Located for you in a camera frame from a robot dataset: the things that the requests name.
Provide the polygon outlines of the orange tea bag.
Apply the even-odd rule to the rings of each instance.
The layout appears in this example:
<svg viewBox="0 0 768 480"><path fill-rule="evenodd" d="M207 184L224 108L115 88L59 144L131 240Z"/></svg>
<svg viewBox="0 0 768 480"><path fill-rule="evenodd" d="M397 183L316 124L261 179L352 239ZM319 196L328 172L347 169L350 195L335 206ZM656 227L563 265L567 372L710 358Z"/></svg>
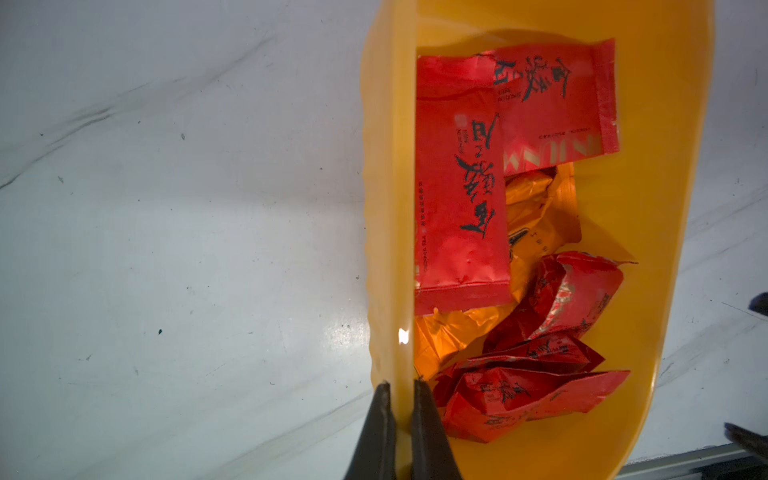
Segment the orange tea bag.
<svg viewBox="0 0 768 480"><path fill-rule="evenodd" d="M572 163L515 175L506 181L511 301L415 318L414 367L429 380L473 341L487 335L525 296L540 260L581 241Z"/></svg>

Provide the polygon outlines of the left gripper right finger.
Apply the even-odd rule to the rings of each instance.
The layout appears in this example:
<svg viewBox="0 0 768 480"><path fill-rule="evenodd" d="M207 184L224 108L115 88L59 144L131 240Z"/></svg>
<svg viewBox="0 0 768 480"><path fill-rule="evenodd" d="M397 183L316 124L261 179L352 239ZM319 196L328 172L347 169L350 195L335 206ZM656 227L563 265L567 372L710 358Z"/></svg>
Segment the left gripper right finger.
<svg viewBox="0 0 768 480"><path fill-rule="evenodd" d="M414 381L411 437L413 480L462 480L432 391L423 380Z"/></svg>

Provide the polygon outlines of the red tea bag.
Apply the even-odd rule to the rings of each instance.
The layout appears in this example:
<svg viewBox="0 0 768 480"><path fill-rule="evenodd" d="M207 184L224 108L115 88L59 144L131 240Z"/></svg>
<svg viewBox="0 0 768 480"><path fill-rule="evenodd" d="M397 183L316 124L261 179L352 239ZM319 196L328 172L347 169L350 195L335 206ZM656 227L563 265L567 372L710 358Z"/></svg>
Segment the red tea bag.
<svg viewBox="0 0 768 480"><path fill-rule="evenodd" d="M417 61L415 313L510 301L503 144L487 56Z"/></svg>
<svg viewBox="0 0 768 480"><path fill-rule="evenodd" d="M505 367L439 383L435 401L448 435L492 442L527 421L588 413L629 377L628 371L555 374Z"/></svg>
<svg viewBox="0 0 768 480"><path fill-rule="evenodd" d="M518 344L504 351L464 359L436 376L433 395L438 408L447 406L463 374L484 368L505 367L553 374L587 373L604 358L579 339L566 333L552 333Z"/></svg>
<svg viewBox="0 0 768 480"><path fill-rule="evenodd" d="M585 252L548 255L522 302L485 338L485 354L552 333L578 339L596 323L624 280L620 261Z"/></svg>
<svg viewBox="0 0 768 480"><path fill-rule="evenodd" d="M494 60L505 175L620 151L613 39L485 55Z"/></svg>

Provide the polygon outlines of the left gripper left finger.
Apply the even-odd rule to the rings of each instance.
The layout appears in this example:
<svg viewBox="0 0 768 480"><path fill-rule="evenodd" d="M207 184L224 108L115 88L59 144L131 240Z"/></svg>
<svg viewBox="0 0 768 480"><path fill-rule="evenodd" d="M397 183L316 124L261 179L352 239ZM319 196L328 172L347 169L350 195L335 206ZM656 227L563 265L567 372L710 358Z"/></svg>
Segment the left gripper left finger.
<svg viewBox="0 0 768 480"><path fill-rule="evenodd" d="M395 445L391 387L388 382L382 382L374 391L344 480L394 480Z"/></svg>

